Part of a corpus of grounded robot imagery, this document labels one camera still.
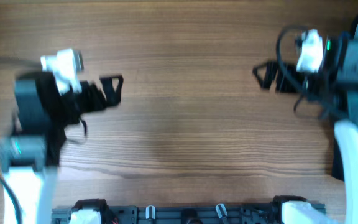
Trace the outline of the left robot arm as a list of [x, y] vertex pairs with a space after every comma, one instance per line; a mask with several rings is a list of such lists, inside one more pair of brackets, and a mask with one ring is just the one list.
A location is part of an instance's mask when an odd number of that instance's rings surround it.
[[52, 201], [67, 140], [65, 128], [87, 126], [82, 114], [116, 107], [121, 102], [122, 75], [101, 77], [101, 88], [81, 81], [61, 94], [51, 72], [29, 72], [15, 80], [18, 113], [12, 131], [0, 139], [4, 185], [4, 223], [50, 223]]

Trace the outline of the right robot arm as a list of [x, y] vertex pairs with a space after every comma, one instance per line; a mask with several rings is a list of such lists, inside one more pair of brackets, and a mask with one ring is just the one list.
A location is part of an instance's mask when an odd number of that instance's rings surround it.
[[334, 170], [341, 171], [346, 190], [346, 223], [358, 223], [358, 35], [323, 40], [315, 30], [295, 41], [297, 64], [281, 56], [252, 73], [263, 89], [297, 93], [300, 100], [318, 103], [322, 117], [331, 118], [337, 153]]

